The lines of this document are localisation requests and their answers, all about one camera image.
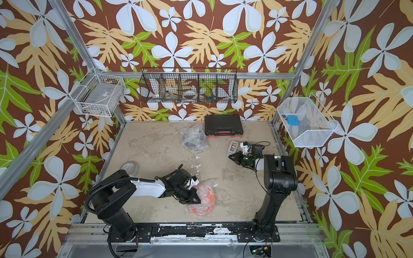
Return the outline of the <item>clear bubble wrap sheet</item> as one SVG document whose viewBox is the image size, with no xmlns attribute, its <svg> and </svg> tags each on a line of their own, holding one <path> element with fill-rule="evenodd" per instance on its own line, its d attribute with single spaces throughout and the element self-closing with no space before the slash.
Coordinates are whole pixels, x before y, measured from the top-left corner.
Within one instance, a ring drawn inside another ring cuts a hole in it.
<svg viewBox="0 0 413 258">
<path fill-rule="evenodd" d="M 196 124 L 194 126 L 185 127 L 180 131 L 180 136 L 182 140 L 194 140 L 200 139 L 205 140 L 206 135 L 204 132 L 204 127 L 202 124 Z"/>
</svg>

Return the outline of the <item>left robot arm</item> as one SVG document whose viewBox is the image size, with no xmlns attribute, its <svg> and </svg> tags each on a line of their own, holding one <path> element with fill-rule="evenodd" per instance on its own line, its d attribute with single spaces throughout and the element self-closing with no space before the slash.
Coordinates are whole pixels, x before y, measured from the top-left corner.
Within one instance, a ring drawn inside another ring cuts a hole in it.
<svg viewBox="0 0 413 258">
<path fill-rule="evenodd" d="M 132 177 L 121 169 L 93 186 L 85 201 L 85 210 L 109 225 L 114 238 L 127 242 L 137 234 L 133 219 L 123 209 L 130 198 L 174 197 L 184 205 L 201 204 L 195 188 L 198 184 L 197 177 L 191 176 L 182 166 L 152 180 Z"/>
</svg>

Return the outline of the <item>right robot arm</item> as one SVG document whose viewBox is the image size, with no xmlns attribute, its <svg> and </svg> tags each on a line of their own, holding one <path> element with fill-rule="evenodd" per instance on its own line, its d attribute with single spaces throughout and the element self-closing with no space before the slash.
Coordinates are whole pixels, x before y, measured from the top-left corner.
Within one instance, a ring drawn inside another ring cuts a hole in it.
<svg viewBox="0 0 413 258">
<path fill-rule="evenodd" d="M 260 186 L 266 196 L 253 220 L 252 235 L 257 241 L 271 238 L 279 242 L 275 219 L 283 201 L 298 185 L 293 159 L 286 155 L 244 155 L 241 151 L 229 155 L 229 159 L 255 173 L 264 172 L 264 183 Z"/>
</svg>

